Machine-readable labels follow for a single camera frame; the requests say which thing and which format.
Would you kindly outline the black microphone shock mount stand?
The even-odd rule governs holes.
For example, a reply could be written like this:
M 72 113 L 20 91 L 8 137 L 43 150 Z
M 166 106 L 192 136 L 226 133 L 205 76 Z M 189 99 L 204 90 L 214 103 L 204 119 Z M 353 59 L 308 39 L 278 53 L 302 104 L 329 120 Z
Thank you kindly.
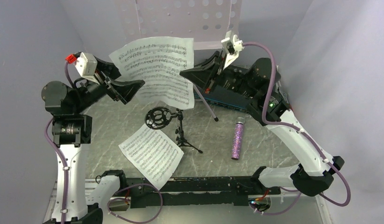
M 202 150 L 190 144 L 185 138 L 185 133 L 183 130 L 183 110 L 177 108 L 176 112 L 172 113 L 169 108 L 158 106 L 146 113 L 144 122 L 148 128 L 153 130 L 160 130 L 167 127 L 173 119 L 176 119 L 179 122 L 179 125 L 175 130 L 177 146 L 191 147 L 202 154 Z

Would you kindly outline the lilac perforated music stand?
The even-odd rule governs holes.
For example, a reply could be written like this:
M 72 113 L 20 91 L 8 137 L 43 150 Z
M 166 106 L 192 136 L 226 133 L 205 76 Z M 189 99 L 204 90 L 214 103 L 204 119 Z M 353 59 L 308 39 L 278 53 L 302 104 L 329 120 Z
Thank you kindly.
M 169 36 L 194 39 L 194 52 L 220 49 L 226 32 L 238 29 L 240 5 L 239 0 L 138 0 L 138 27 L 130 42 Z

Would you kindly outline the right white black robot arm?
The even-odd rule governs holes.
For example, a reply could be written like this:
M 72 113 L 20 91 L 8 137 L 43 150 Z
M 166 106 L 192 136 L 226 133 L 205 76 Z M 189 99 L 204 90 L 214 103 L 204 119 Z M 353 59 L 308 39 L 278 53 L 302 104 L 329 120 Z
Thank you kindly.
M 316 149 L 278 88 L 273 88 L 266 116 L 263 116 L 271 76 L 270 59 L 259 58 L 246 71 L 232 65 L 224 68 L 223 64 L 224 59 L 215 52 L 203 63 L 181 71 L 180 75 L 204 91 L 213 93 L 223 88 L 231 95 L 242 96 L 247 100 L 248 114 L 272 131 L 299 161 L 298 165 L 285 168 L 260 167 L 251 177 L 253 191 L 262 194 L 271 187 L 289 187 L 307 196 L 316 196 L 327 190 L 344 160 Z

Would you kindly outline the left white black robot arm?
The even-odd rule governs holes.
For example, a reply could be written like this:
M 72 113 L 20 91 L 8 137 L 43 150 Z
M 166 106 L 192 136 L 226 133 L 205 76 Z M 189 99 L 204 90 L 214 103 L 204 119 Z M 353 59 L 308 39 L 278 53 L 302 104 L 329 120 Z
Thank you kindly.
M 65 67 L 74 65 L 80 75 L 67 84 L 47 83 L 41 98 L 52 119 L 44 135 L 57 154 L 56 202 L 51 224 L 100 224 L 103 209 L 113 195 L 122 196 L 128 182 L 122 170 L 105 171 L 93 192 L 85 194 L 85 168 L 92 140 L 92 117 L 84 112 L 104 96 L 127 104 L 144 81 L 120 81 L 118 68 L 92 54 L 78 52 L 65 58 Z

